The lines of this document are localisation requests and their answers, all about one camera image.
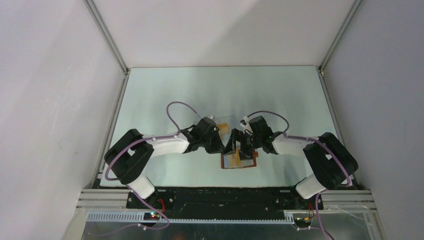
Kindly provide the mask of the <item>gold VIP credit card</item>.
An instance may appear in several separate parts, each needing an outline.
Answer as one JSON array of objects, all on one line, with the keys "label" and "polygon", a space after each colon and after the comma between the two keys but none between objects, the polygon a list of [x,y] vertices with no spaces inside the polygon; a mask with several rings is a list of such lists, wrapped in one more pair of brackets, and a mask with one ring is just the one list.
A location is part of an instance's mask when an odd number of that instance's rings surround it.
[{"label": "gold VIP credit card", "polygon": [[238,168],[241,166],[240,151],[238,148],[235,149],[235,153],[228,156],[229,168]]}]

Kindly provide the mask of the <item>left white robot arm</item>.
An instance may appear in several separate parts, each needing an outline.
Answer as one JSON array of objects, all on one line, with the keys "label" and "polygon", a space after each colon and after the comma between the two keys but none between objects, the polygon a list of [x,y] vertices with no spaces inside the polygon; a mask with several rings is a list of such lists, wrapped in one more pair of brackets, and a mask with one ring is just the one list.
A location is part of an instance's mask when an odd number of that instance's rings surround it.
[{"label": "left white robot arm", "polygon": [[171,135],[144,136],[137,129],[130,129],[104,155],[107,168],[103,175],[108,181],[119,181],[128,187],[145,208],[153,208],[158,194],[143,174],[148,161],[167,154],[195,152],[199,148],[208,154],[221,154],[225,148],[218,125],[209,117]]}]

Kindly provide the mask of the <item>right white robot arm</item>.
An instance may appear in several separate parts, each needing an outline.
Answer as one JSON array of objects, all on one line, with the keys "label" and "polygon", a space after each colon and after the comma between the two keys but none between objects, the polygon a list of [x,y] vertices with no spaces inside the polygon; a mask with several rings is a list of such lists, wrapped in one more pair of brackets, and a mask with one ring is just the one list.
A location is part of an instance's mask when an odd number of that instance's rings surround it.
[{"label": "right white robot arm", "polygon": [[244,117],[242,129],[232,129],[222,155],[236,152],[243,157],[253,157],[262,149],[267,154],[305,157],[312,174],[298,182],[291,194],[291,204],[304,209],[311,197],[338,187],[351,187],[351,176],[358,170],[356,159],[331,132],[317,137],[290,135],[286,131],[273,131],[262,116]]}]

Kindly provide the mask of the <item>brown leather card holder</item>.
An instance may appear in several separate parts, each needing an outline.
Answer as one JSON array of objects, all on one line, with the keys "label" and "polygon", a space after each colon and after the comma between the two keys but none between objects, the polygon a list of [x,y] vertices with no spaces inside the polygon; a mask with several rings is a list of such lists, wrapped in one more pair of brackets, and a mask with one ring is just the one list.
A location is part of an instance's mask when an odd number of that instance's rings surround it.
[{"label": "brown leather card holder", "polygon": [[221,156],[221,169],[244,169],[257,166],[256,158],[259,156],[257,151],[253,152],[252,158],[242,157],[239,148],[236,148],[234,154]]}]

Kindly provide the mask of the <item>clear plastic card box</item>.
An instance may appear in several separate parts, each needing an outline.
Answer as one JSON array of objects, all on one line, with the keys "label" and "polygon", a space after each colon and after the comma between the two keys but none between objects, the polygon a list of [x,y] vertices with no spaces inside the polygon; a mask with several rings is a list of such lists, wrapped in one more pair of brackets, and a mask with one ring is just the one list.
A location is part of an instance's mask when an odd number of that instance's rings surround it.
[{"label": "clear plastic card box", "polygon": [[213,120],[218,127],[218,133],[220,135],[230,134],[236,121],[234,115],[214,117]]}]

